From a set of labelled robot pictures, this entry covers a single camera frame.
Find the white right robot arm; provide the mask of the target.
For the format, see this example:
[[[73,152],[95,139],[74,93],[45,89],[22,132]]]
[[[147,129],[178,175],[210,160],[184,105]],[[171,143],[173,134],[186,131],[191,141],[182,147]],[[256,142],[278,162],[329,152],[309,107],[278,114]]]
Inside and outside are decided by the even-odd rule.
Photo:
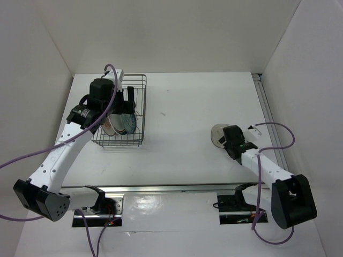
[[[255,125],[246,132],[229,124],[216,124],[211,129],[212,143],[258,178],[257,183],[236,187],[236,208],[265,211],[282,229],[315,219],[317,209],[307,177],[294,175],[266,157],[264,149],[254,144],[260,135]]]

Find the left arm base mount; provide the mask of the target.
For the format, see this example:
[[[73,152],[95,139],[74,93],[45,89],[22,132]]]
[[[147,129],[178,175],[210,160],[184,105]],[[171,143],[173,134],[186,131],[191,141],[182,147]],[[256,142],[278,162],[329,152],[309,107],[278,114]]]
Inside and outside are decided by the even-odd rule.
[[[107,204],[105,208],[96,213],[90,207],[82,207],[81,212],[86,218],[88,227],[101,228],[106,223],[109,227],[122,226],[122,213],[124,205],[124,195],[117,193],[106,193],[106,197],[112,199],[114,203]]]

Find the blue patterned small plate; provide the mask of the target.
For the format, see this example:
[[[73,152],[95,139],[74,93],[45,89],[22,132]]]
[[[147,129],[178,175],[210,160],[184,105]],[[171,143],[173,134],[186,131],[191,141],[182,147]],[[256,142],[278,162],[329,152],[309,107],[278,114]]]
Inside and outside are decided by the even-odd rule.
[[[134,134],[137,128],[136,116],[134,114],[121,114],[121,121],[127,134]]]

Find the green red rimmed white plate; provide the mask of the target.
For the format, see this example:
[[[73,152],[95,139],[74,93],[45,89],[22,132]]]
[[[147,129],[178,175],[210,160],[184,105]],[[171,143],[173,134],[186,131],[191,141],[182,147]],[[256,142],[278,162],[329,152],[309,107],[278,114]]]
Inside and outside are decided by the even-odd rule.
[[[126,135],[127,131],[125,130],[125,127],[123,125],[121,115],[118,114],[111,114],[109,116],[109,121],[115,130],[115,132],[119,135]]]

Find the orange sunburst white plate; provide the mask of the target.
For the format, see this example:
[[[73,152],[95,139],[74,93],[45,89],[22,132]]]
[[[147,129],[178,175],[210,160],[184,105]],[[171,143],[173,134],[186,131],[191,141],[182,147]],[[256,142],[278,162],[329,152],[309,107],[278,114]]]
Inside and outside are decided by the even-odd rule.
[[[104,131],[104,133],[109,137],[112,137],[116,134],[116,131],[112,127],[109,118],[105,119],[105,122],[101,125],[101,128]]]

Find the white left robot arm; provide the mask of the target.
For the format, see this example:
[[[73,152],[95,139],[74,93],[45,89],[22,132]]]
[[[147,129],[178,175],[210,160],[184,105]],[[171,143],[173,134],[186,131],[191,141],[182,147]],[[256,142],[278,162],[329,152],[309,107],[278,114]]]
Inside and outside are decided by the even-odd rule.
[[[110,79],[97,78],[90,84],[89,94],[82,97],[67,117],[56,144],[40,167],[27,179],[17,180],[13,190],[23,206],[53,222],[67,211],[88,208],[95,214],[114,211],[116,202],[95,186],[62,191],[64,178],[83,147],[111,114],[134,114],[135,93],[127,87],[128,99],[115,89]]]

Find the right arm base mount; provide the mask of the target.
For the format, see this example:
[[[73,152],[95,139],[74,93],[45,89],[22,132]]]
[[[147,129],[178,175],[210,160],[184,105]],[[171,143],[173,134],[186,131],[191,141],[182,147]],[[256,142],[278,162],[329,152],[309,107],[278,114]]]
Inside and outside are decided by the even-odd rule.
[[[249,224],[254,221],[256,206],[245,202],[243,190],[256,185],[256,183],[246,183],[237,186],[234,194],[217,196],[217,202],[212,206],[219,211],[220,225]]]

